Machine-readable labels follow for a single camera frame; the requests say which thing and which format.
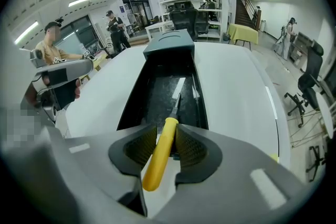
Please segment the yellow handled screwdriver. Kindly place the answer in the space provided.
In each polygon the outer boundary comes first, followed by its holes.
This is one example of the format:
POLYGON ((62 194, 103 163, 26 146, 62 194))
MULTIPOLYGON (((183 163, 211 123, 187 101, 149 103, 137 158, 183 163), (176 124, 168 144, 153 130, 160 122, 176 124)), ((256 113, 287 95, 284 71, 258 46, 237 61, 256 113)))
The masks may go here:
POLYGON ((152 154, 150 163, 143 177, 142 186, 146 191, 155 191, 162 180, 167 160, 173 145, 176 126, 178 125, 178 110, 181 94, 178 94, 175 106, 169 117, 166 118, 162 134, 152 154))

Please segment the round white side table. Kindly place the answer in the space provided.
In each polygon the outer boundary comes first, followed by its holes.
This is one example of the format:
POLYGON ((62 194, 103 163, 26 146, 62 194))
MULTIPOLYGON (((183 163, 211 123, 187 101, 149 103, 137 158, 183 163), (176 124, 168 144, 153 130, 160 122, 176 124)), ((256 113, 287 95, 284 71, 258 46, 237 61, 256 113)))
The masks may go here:
POLYGON ((306 115, 301 116, 303 124, 297 131, 290 134, 291 148, 296 148, 307 144, 317 138, 328 136, 333 138, 336 131, 336 101, 331 105, 325 100, 321 93, 316 93, 318 108, 309 111, 306 115), (302 127, 305 127, 311 120, 315 120, 309 131, 301 138, 295 138, 302 127))

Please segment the white desk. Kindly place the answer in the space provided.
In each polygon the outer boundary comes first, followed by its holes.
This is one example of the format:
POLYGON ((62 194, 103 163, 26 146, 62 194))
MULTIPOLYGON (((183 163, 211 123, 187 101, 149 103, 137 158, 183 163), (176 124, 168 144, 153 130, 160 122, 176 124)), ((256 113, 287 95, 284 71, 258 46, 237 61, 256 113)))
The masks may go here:
POLYGON ((150 33, 151 30, 158 29, 160 33, 165 33, 167 31, 170 31, 173 28, 173 26, 174 26, 173 22, 171 20, 168 20, 166 22, 160 22, 160 23, 156 23, 156 24, 145 27, 149 41, 152 40, 152 35, 150 33))

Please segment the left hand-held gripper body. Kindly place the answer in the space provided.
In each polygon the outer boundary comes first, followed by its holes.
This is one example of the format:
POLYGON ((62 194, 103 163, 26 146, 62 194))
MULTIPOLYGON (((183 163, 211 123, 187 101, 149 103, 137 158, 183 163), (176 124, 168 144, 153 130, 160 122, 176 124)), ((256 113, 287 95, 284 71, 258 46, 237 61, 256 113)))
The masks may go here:
POLYGON ((75 100, 77 80, 76 68, 34 68, 23 109, 55 123, 57 112, 75 100))

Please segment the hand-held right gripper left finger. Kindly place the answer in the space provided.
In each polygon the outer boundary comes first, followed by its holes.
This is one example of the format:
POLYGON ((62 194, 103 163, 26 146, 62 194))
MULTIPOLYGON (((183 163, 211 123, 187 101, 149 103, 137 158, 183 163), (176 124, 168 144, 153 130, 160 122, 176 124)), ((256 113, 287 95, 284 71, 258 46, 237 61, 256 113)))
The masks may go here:
POLYGON ((141 172, 151 157, 156 125, 69 138, 66 145, 81 170, 108 197, 146 217, 141 172))

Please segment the black office chair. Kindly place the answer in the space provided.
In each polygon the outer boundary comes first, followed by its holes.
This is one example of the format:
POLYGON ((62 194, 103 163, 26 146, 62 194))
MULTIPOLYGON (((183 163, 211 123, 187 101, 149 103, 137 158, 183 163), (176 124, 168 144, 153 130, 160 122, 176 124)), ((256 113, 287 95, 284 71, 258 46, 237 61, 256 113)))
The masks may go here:
POLYGON ((186 29, 193 41, 199 35, 208 34, 208 12, 194 8, 190 1, 174 3, 169 16, 174 28, 186 29))
POLYGON ((298 80, 298 89, 302 93, 302 95, 300 95, 302 100, 299 100, 299 94, 291 95, 286 92, 284 95, 284 98, 289 97, 296 104, 296 106, 287 113, 288 116, 291 116, 295 109, 299 110, 301 123, 298 124, 298 128, 303 126, 305 107, 310 105, 314 110, 318 110, 316 92, 314 91, 313 86, 317 85, 319 87, 318 75, 323 62, 323 54, 323 48, 314 40, 312 45, 308 47, 306 70, 298 80))

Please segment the long ceiling light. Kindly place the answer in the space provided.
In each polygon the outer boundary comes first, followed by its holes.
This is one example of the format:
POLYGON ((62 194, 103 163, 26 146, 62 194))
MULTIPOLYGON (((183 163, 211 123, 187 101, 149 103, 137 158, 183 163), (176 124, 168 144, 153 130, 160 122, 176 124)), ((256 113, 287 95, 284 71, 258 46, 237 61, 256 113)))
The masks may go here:
POLYGON ((91 1, 91 0, 76 0, 76 1, 70 2, 68 4, 68 7, 72 7, 72 6, 78 5, 78 4, 83 3, 83 2, 88 2, 88 1, 91 1))
POLYGON ((39 25, 38 21, 35 21, 31 24, 26 30, 24 30, 14 41, 14 44, 18 44, 25 36, 27 36, 34 28, 39 25))

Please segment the dark staircase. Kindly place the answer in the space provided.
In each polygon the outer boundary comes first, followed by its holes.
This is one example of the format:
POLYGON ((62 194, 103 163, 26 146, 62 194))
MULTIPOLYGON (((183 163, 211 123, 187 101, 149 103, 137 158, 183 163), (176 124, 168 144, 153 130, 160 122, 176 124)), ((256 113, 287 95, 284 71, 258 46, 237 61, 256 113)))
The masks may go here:
POLYGON ((261 22, 261 9, 255 7, 251 0, 236 0, 235 24, 259 30, 261 22))

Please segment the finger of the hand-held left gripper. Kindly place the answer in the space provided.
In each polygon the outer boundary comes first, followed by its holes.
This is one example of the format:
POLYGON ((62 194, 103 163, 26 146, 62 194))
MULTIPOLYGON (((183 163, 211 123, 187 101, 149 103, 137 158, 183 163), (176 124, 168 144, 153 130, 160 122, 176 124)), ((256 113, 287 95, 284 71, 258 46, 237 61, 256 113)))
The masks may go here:
POLYGON ((46 74, 50 79, 78 79, 92 70, 93 62, 90 59, 79 59, 37 68, 35 76, 46 74))

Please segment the round wooden table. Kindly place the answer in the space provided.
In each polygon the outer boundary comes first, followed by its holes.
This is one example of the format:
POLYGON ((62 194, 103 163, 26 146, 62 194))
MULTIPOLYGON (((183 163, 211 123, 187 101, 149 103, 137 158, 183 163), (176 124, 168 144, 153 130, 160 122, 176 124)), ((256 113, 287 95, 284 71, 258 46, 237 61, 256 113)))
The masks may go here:
POLYGON ((110 58, 110 56, 107 53, 105 53, 105 52, 102 52, 102 53, 98 54, 94 58, 94 60, 92 61, 94 70, 100 71, 101 70, 101 66, 100 65, 103 62, 105 62, 107 59, 109 59, 109 58, 110 58))

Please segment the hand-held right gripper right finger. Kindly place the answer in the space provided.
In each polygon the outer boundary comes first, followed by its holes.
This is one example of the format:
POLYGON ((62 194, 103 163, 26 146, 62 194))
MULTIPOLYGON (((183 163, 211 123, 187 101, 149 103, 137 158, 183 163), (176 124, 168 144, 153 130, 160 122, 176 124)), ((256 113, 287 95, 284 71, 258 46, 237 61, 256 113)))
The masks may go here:
POLYGON ((286 224, 304 186, 250 143, 179 124, 176 192, 154 216, 161 224, 286 224))

